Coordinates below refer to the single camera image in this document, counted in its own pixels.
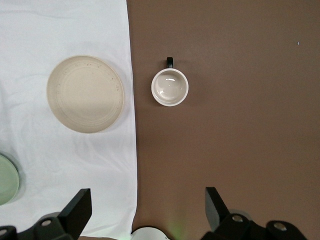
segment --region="white tablecloth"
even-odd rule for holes
[[[48,77],[65,58],[98,57],[124,88],[120,118],[104,133],[66,128],[52,114]],[[0,152],[14,157],[16,197],[0,226],[21,232],[91,188],[83,236],[129,239],[137,206],[137,154],[126,0],[0,1]]]

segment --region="plate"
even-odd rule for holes
[[[19,188],[19,174],[16,167],[0,154],[0,205],[14,198]]]
[[[55,117],[80,133],[107,129],[124,106],[117,73],[93,56],[72,56],[59,63],[48,79],[46,93]]]

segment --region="white mug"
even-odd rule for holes
[[[180,104],[185,100],[189,91],[186,76],[174,68],[174,59],[167,57],[166,68],[158,72],[151,84],[154,99],[167,107]]]

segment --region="beige ceramic plate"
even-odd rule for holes
[[[81,133],[110,127],[124,105],[124,90],[116,72],[92,56],[73,56],[52,71],[47,99],[55,117]]]

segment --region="green plate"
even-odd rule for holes
[[[9,202],[19,188],[19,174],[9,159],[0,154],[0,205]]]

